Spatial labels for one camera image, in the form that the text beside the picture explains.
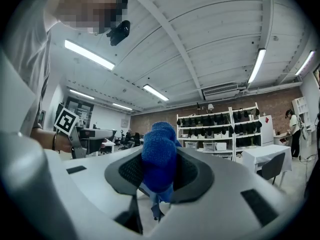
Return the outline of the person's left forearm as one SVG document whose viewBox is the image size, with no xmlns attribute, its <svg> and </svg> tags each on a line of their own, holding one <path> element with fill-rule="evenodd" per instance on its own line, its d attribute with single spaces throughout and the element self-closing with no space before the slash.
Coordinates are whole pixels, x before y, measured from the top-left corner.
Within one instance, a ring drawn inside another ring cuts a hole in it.
<svg viewBox="0 0 320 240">
<path fill-rule="evenodd" d="M 41 128 L 33 128 L 30 137 L 40 143 L 44 149 L 52 150 L 52 141 L 55 131 L 43 130 Z M 63 151 L 71 153 L 71 143 L 67 136 L 57 133 L 55 151 Z"/>
</svg>

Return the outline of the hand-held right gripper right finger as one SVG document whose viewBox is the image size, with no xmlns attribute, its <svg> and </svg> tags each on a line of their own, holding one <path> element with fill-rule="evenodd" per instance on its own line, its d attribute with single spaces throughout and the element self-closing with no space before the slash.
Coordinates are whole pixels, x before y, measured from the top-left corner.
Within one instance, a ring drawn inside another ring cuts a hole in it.
<svg viewBox="0 0 320 240">
<path fill-rule="evenodd" d="M 199 200 L 212 187 L 215 176 L 203 159 L 204 154 L 192 148 L 177 148 L 176 171 L 173 180 L 173 204 Z"/>
</svg>

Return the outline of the white metal shelf unit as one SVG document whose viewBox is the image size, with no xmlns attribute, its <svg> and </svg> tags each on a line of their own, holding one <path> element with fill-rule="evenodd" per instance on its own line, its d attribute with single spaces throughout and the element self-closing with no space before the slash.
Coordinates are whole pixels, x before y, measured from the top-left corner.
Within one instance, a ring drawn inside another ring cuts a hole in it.
<svg viewBox="0 0 320 240">
<path fill-rule="evenodd" d="M 229 110 L 189 116 L 177 115 L 176 133 L 183 147 L 185 141 L 198 142 L 197 151 L 232 161 L 233 128 Z M 216 142 L 215 151 L 203 151 L 204 142 Z"/>
<path fill-rule="evenodd" d="M 262 123 L 258 104 L 250 107 L 228 108 L 232 126 L 232 161 L 242 156 L 242 152 L 262 146 Z"/>
</svg>

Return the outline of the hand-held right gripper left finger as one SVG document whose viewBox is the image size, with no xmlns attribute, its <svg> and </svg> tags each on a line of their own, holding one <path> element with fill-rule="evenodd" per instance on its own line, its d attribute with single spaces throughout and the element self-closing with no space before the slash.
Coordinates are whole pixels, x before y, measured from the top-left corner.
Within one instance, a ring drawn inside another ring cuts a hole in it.
<svg viewBox="0 0 320 240">
<path fill-rule="evenodd" d="M 105 171 L 105 180 L 119 194 L 136 194 L 144 179 L 142 148 L 110 163 Z"/>
</svg>

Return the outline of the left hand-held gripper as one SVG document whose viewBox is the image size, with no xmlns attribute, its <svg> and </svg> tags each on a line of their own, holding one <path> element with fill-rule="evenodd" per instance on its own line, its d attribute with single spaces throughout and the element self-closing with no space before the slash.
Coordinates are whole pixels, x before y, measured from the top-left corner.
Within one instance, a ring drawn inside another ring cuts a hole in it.
<svg viewBox="0 0 320 240">
<path fill-rule="evenodd" d="M 100 151 L 103 140 L 111 141 L 115 136 L 113 130 L 83 127 L 79 116 L 66 108 L 62 108 L 54 126 L 68 137 L 74 159 L 82 159 Z"/>
</svg>

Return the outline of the white ceiling air conditioner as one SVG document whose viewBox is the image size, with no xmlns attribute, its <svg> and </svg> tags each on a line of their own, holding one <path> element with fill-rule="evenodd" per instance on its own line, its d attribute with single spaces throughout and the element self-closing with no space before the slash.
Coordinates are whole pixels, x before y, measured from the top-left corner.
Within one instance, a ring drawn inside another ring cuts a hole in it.
<svg viewBox="0 0 320 240">
<path fill-rule="evenodd" d="M 236 83 L 220 84 L 203 88 L 201 91 L 203 98 L 206 101 L 216 101 L 233 98 L 240 92 L 238 84 Z"/>
</svg>

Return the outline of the blue knitted cleaning cloth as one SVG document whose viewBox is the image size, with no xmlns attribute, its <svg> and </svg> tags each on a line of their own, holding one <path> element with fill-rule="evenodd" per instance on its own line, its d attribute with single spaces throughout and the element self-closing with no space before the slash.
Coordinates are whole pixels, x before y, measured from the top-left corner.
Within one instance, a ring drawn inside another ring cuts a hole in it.
<svg viewBox="0 0 320 240">
<path fill-rule="evenodd" d="M 177 147 L 180 146 L 176 132 L 168 122 L 154 123 L 151 131 L 144 135 L 142 183 L 155 200 L 171 201 L 177 170 Z"/>
</svg>

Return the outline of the person's short-sleeved shirt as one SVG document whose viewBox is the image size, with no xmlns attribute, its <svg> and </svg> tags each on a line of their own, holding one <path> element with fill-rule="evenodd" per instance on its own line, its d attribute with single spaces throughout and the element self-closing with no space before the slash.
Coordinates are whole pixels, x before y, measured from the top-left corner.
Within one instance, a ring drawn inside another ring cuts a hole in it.
<svg viewBox="0 0 320 240">
<path fill-rule="evenodd" d="M 22 0 L 10 17 L 2 39 L 7 58 L 35 95 L 20 129 L 28 137 L 33 128 L 42 129 L 39 117 L 50 76 L 52 34 L 48 24 L 57 22 L 53 17 L 57 2 Z"/>
</svg>

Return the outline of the dark chair with black legs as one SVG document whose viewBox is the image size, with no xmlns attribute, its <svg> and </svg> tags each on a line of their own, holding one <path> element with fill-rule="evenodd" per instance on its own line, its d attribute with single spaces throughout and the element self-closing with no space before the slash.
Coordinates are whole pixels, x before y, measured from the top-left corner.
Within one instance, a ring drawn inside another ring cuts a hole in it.
<svg viewBox="0 0 320 240">
<path fill-rule="evenodd" d="M 264 163 L 260 169 L 257 170 L 257 174 L 265 180 L 273 179 L 272 185 L 275 183 L 276 177 L 281 173 L 282 166 L 285 159 L 285 153 L 280 153 L 272 158 L 270 161 Z"/>
</svg>

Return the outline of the white cubby bookcase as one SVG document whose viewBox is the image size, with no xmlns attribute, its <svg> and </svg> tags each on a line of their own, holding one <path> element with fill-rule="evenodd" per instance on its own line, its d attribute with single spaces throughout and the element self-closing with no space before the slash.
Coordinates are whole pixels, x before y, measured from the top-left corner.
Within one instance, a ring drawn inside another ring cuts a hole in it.
<svg viewBox="0 0 320 240">
<path fill-rule="evenodd" d="M 311 133 L 313 129 L 311 126 L 311 117 L 310 117 L 309 107 L 308 107 L 306 98 L 303 96 L 303 97 L 294 99 L 292 101 L 292 106 L 293 106 L 294 113 L 301 117 L 305 125 L 306 131 Z"/>
</svg>

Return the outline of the white refrigerator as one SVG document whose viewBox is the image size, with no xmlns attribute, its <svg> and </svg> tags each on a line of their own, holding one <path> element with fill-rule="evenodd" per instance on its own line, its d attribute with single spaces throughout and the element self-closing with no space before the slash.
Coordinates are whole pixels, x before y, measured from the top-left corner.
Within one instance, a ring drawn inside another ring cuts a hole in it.
<svg viewBox="0 0 320 240">
<path fill-rule="evenodd" d="M 274 127 L 271 115 L 261 116 L 259 118 L 262 126 L 260 128 L 261 146 L 269 146 L 274 144 Z"/>
</svg>

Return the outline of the group of ceiling light strips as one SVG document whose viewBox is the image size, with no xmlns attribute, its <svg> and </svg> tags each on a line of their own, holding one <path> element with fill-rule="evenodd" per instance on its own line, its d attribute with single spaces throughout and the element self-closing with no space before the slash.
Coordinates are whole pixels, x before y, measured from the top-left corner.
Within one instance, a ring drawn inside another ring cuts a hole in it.
<svg viewBox="0 0 320 240">
<path fill-rule="evenodd" d="M 202 89 L 239 94 L 292 86 L 319 37 L 294 0 L 128 0 L 130 33 L 57 31 L 73 95 L 132 114 L 205 102 Z"/>
</svg>

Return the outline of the table with white cloth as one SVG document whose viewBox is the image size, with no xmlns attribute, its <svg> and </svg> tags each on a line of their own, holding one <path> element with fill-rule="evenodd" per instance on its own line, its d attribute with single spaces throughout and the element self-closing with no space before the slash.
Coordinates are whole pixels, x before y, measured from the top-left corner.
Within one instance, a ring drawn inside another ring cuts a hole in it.
<svg viewBox="0 0 320 240">
<path fill-rule="evenodd" d="M 245 149 L 242 152 L 242 165 L 247 167 L 249 171 L 256 173 L 260 169 L 259 165 L 264 165 L 282 153 L 284 153 L 284 161 L 280 171 L 282 175 L 279 187 L 281 188 L 286 173 L 292 171 L 292 155 L 289 146 L 272 144 Z"/>
</svg>

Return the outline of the white shelving unit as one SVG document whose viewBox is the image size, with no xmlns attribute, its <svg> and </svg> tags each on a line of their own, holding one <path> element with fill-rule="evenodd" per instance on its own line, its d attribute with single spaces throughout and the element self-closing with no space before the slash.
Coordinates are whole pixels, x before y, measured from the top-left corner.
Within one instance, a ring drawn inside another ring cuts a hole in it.
<svg viewBox="0 0 320 240">
<path fill-rule="evenodd" d="M 185 148 L 230 154 L 262 145 L 257 106 L 177 117 L 177 138 Z"/>
</svg>

